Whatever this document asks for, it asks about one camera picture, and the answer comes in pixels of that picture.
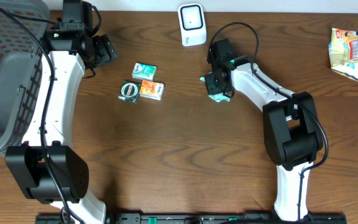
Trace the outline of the mint green wipes pack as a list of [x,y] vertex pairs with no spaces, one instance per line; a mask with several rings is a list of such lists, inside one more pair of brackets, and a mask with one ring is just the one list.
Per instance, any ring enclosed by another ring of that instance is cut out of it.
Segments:
[[218,93],[215,95],[208,95],[212,100],[214,100],[215,102],[221,102],[221,101],[227,101],[230,102],[230,98],[227,96],[224,96],[222,93]]

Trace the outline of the orange Kleenex tissue pack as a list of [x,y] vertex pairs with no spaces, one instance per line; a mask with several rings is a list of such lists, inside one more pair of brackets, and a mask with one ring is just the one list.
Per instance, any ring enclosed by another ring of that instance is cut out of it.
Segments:
[[161,100],[165,85],[159,82],[143,80],[140,88],[140,96],[153,100]]

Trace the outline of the teal Kleenex tissue pack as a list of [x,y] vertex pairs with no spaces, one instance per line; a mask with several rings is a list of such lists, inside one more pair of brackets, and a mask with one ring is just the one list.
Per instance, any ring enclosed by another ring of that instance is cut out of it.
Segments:
[[136,62],[132,71],[132,77],[140,80],[153,81],[157,73],[157,66]]

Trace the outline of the dark green round-logo packet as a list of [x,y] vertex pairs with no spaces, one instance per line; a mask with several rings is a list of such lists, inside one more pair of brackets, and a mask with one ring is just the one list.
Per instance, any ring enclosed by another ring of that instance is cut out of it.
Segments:
[[140,88],[140,83],[123,81],[118,98],[122,101],[137,103],[140,97]]

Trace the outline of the cream snack bag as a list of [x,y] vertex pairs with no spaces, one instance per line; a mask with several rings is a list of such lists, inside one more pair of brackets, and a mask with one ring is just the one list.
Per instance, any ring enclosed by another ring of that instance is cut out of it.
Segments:
[[358,31],[332,28],[328,45],[331,70],[358,82]]

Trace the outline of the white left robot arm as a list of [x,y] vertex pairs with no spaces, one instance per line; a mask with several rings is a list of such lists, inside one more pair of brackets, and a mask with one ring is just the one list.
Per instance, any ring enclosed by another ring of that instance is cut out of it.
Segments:
[[113,223],[108,206],[89,189],[87,163],[73,150],[72,122],[87,70],[117,59],[111,41],[98,35],[96,6],[64,1],[63,17],[37,41],[42,78],[29,127],[5,160],[24,197],[59,209],[58,223]]

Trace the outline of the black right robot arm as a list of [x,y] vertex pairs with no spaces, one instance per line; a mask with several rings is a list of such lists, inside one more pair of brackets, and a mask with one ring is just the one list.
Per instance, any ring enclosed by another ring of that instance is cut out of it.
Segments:
[[209,95],[232,98],[244,94],[263,115],[264,144],[277,168],[274,211],[282,221],[296,222],[307,214],[310,167],[323,146],[313,97],[296,94],[273,81],[249,56],[238,56],[228,39],[211,44],[204,76]]

